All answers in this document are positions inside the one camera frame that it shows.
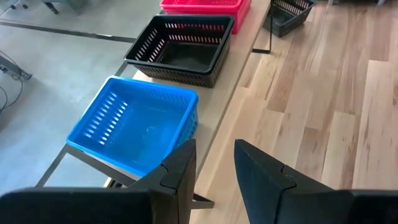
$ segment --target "black plastic part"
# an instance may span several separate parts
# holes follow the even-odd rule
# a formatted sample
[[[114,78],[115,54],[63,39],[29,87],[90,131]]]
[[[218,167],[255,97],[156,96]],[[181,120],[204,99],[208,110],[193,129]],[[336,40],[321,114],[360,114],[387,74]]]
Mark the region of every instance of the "black plastic part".
[[[49,2],[45,2],[44,3],[55,15],[58,15],[59,12],[58,10],[55,8],[55,6],[52,3]]]
[[[213,87],[233,24],[232,16],[157,15],[124,60],[148,77]]]
[[[259,54],[271,54],[271,50],[263,50],[263,49],[252,49],[251,52]]]
[[[0,223],[189,223],[196,171],[191,139],[128,188],[31,188],[0,198]]]
[[[251,224],[398,223],[398,191],[333,190],[244,140],[234,157]]]
[[[272,33],[283,37],[305,22],[314,5],[311,0],[274,0],[273,9],[268,13],[263,27],[270,30],[272,23]]]

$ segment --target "hardwood floorboard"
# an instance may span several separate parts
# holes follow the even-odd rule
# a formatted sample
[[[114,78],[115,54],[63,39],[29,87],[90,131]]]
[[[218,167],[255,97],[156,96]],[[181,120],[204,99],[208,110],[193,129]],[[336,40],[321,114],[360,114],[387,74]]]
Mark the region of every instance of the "hardwood floorboard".
[[[317,2],[271,55],[251,55],[195,187],[215,208],[191,222],[249,223],[235,139],[334,189],[398,190],[397,62],[397,1]]]

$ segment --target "metal frame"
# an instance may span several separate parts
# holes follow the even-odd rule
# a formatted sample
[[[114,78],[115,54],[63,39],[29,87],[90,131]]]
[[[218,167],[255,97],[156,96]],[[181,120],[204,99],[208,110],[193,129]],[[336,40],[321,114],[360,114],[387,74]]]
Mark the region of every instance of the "metal frame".
[[[23,69],[19,68],[16,64],[10,62],[8,59],[0,55],[0,71],[7,73],[12,72],[18,77],[22,77],[25,80],[28,80],[32,77],[32,74],[25,72]]]
[[[116,180],[112,179],[109,184],[106,186],[106,188],[121,188],[123,187],[123,184],[120,184]],[[211,200],[208,200],[205,197],[202,197],[198,194],[193,194],[193,200],[192,200],[192,207],[191,209],[210,209],[214,208],[214,202]]]
[[[270,37],[269,37],[269,49],[252,49],[253,53],[259,53],[259,54],[270,54],[272,50],[272,23],[273,23],[273,15],[272,15],[272,9],[273,9],[273,4],[274,0],[271,0],[271,5],[270,5],[270,11],[271,11],[271,28],[270,28]],[[46,6],[49,7],[54,13],[58,12],[54,6],[51,3],[46,3]],[[21,24],[17,22],[11,22],[11,21],[6,21],[4,19],[0,19],[0,25],[4,26],[9,26],[9,27],[18,27],[18,28],[23,28],[23,29],[31,29],[31,30],[38,30],[38,31],[44,31],[44,32],[51,32],[55,34],[66,34],[66,35],[74,35],[74,36],[79,36],[79,37],[87,37],[87,38],[93,38],[93,39],[102,39],[102,40],[111,40],[111,41],[117,41],[117,42],[126,42],[126,43],[131,43],[133,44],[136,41],[136,38],[130,38],[130,37],[119,37],[119,36],[113,36],[113,35],[103,35],[103,34],[94,34],[94,33],[87,33],[87,32],[80,32],[80,31],[75,31],[75,30],[63,30],[63,29],[56,29],[56,28],[49,28],[49,27],[39,27],[39,26],[33,26],[30,24]],[[17,71],[20,72],[19,74],[22,77],[27,77],[28,79],[31,77],[30,74],[26,73],[23,70],[20,70],[17,68],[13,63],[10,63],[8,60],[3,60],[4,58],[0,57],[0,70],[3,68],[6,68],[7,70],[12,70],[12,71]],[[116,72],[116,76],[120,76],[123,71],[126,69],[127,64],[122,63],[118,71]],[[39,180],[37,183],[36,187],[43,187],[45,183],[48,181],[50,176],[53,174],[54,170],[58,167],[59,163],[61,163],[62,159],[65,157],[66,154],[70,154],[73,157],[76,157],[77,159],[81,160],[84,163],[87,163],[88,165],[92,166],[96,170],[104,173],[108,177],[111,177],[112,180],[109,182],[106,188],[114,188],[114,187],[122,187],[123,185],[129,186],[136,181],[121,172],[117,171],[116,169],[113,169],[112,167],[106,165],[105,163],[100,162],[99,160],[95,159],[94,157],[91,157],[84,152],[81,152],[80,150],[71,147],[69,145],[65,145],[58,156],[55,158],[55,160],[52,162],[50,167],[47,169],[47,171],[44,173],[42,178]],[[211,200],[208,200],[205,197],[202,197],[200,195],[194,194],[193,195],[193,201],[192,201],[192,209],[204,209],[204,208],[213,208],[214,207],[214,202]]]
[[[82,162],[85,162],[88,165],[92,166],[94,169],[104,173],[108,177],[111,177],[112,180],[109,182],[106,188],[121,188],[123,185],[130,186],[136,182],[136,180],[122,174],[121,172],[117,171],[116,169],[113,169],[112,167],[106,165],[105,163],[100,162],[94,157],[91,157],[88,154],[66,144],[62,148],[58,156],[55,158],[55,160],[52,162],[50,167],[47,169],[47,171],[44,173],[42,178],[39,180],[36,187],[44,187],[45,183],[48,181],[48,179],[53,174],[55,169],[58,167],[59,163],[61,163],[62,159],[65,157],[66,154],[76,157]],[[214,204],[215,203],[213,201],[208,200],[205,197],[193,194],[191,209],[213,208]]]
[[[264,50],[264,49],[252,49],[252,53],[259,53],[259,54],[271,54],[272,50],[272,31],[273,31],[273,22],[274,22],[274,15],[272,13],[272,10],[274,8],[274,0],[271,0],[271,5],[269,6],[269,11],[271,13],[270,19],[271,19],[271,25],[270,25],[270,31],[269,31],[269,50]]]

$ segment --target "table leg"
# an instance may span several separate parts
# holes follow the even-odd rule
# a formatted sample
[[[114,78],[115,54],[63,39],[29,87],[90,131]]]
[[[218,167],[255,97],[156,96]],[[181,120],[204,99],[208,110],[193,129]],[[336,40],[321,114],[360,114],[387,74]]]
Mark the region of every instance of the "table leg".
[[[14,62],[9,61],[0,55],[0,71],[8,72],[10,71],[11,75],[17,75],[22,77],[25,80],[28,80],[32,77],[32,74],[25,72],[23,69],[19,68]]]
[[[88,154],[75,149],[74,147],[71,146],[65,146],[67,149],[68,154],[70,154],[73,157],[76,157],[77,159],[81,160],[82,162],[90,165],[91,167],[95,168],[96,170],[100,171],[101,173],[107,175],[108,177],[112,177],[112,179],[115,179],[116,181],[120,182],[121,184],[125,186],[130,186],[136,181],[133,180],[132,178],[122,174],[121,172],[117,171],[116,169],[113,169],[109,165],[95,159],[92,156],[89,156]]]
[[[214,202],[208,200],[205,197],[202,197],[197,194],[193,194],[193,201],[191,209],[209,209],[214,208]]]
[[[55,169],[58,167],[58,165],[60,164],[60,162],[62,161],[62,159],[65,157],[66,154],[67,154],[67,149],[64,147],[61,150],[61,152],[58,154],[57,158],[55,158],[54,161],[51,163],[47,171],[45,171],[42,178],[36,184],[36,187],[44,187],[45,183],[51,177],[52,173],[54,173]]]
[[[274,15],[272,13],[273,7],[274,7],[274,1],[271,0],[271,5],[269,6],[269,11],[271,13],[271,26],[270,26],[270,29],[269,29],[269,50],[252,49],[251,52],[253,52],[253,53],[271,54],[271,49],[272,49],[272,31],[273,31],[273,24],[274,24]]]
[[[55,15],[57,15],[59,12],[58,10],[54,7],[52,3],[45,2],[44,3],[52,12],[54,12]]]

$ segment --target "red plastic basket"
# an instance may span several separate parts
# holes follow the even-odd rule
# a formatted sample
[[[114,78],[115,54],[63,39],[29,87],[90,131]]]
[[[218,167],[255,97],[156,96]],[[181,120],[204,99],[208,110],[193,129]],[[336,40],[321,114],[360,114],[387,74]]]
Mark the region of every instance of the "red plastic basket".
[[[250,4],[251,0],[162,0],[160,7],[167,14],[234,16],[232,33],[236,34],[250,9]]]

